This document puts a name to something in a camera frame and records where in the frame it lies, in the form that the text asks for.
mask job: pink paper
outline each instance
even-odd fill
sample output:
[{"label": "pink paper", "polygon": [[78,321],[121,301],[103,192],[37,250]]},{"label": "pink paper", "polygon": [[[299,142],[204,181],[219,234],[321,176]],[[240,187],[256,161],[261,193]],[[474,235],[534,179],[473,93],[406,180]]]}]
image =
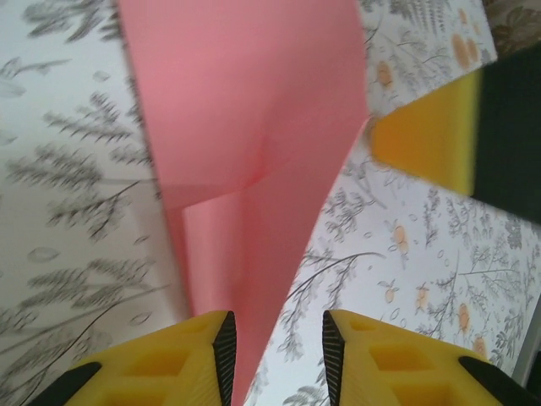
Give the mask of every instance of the pink paper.
[{"label": "pink paper", "polygon": [[355,0],[120,0],[195,315],[231,309],[242,404],[368,117]]}]

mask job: yellow plastic part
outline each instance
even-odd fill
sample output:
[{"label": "yellow plastic part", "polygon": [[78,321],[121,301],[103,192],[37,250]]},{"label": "yellow plastic part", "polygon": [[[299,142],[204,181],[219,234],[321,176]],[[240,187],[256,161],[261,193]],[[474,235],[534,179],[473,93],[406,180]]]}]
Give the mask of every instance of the yellow plastic part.
[{"label": "yellow plastic part", "polygon": [[102,367],[66,406],[222,406],[212,344],[227,314],[194,317],[81,360],[74,367]]},{"label": "yellow plastic part", "polygon": [[345,341],[340,406],[500,404],[458,363],[486,361],[478,354],[350,311],[331,316]]},{"label": "yellow plastic part", "polygon": [[471,195],[481,75],[472,72],[382,118],[371,134],[374,158]]}]

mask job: yellow and black object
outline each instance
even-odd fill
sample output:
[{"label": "yellow and black object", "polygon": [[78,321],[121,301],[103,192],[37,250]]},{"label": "yellow and black object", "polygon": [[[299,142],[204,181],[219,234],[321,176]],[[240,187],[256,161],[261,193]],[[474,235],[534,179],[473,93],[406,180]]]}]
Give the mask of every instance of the yellow and black object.
[{"label": "yellow and black object", "polygon": [[541,42],[379,120],[377,161],[541,223]]},{"label": "yellow and black object", "polygon": [[[90,356],[30,406],[229,406],[236,336],[232,312],[194,317]],[[471,351],[345,310],[324,313],[323,353],[330,406],[541,405]]]},{"label": "yellow and black object", "polygon": [[231,404],[234,314],[194,317],[80,361],[29,406]]}]

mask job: yellow foam block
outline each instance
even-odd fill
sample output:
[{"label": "yellow foam block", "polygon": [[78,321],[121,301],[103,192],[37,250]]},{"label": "yellow foam block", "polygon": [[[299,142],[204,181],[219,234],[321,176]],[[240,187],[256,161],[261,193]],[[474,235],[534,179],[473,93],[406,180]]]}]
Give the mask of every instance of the yellow foam block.
[{"label": "yellow foam block", "polygon": [[371,134],[374,158],[471,195],[481,74],[468,74],[378,121]]},{"label": "yellow foam block", "polygon": [[[66,406],[222,406],[216,374],[216,336],[225,332],[221,362],[234,367],[236,342],[232,313],[215,311],[137,338],[80,361],[100,370]],[[231,395],[232,374],[222,391]]]},{"label": "yellow foam block", "polygon": [[[486,361],[473,351],[345,310],[324,317],[324,348],[331,405],[491,406],[500,404],[458,362]],[[333,348],[333,328],[341,337]],[[341,364],[341,387],[334,388]],[[340,403],[333,403],[338,391]]]}]

